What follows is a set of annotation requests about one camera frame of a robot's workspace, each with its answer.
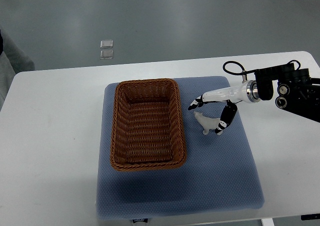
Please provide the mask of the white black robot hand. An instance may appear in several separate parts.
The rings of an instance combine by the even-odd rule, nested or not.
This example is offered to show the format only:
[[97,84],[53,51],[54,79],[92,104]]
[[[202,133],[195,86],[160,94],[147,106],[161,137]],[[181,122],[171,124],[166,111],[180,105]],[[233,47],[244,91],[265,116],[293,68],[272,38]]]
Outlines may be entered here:
[[236,116],[238,111],[237,103],[253,103],[255,101],[252,93],[252,88],[255,85],[256,82],[254,80],[249,80],[243,82],[240,86],[225,87],[207,91],[195,98],[189,105],[188,110],[190,111],[200,108],[208,103],[225,102],[226,105],[219,117],[220,123],[218,125],[218,128],[224,131],[231,125],[234,117]]

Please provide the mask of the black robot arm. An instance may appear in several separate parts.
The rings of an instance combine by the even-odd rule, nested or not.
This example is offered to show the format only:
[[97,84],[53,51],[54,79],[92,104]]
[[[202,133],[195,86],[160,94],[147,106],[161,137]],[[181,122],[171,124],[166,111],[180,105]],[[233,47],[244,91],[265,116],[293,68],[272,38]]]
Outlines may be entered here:
[[310,77],[307,68],[300,68],[297,60],[282,65],[255,69],[257,93],[269,101],[274,95],[273,81],[277,81],[276,106],[284,111],[320,121],[320,79]]

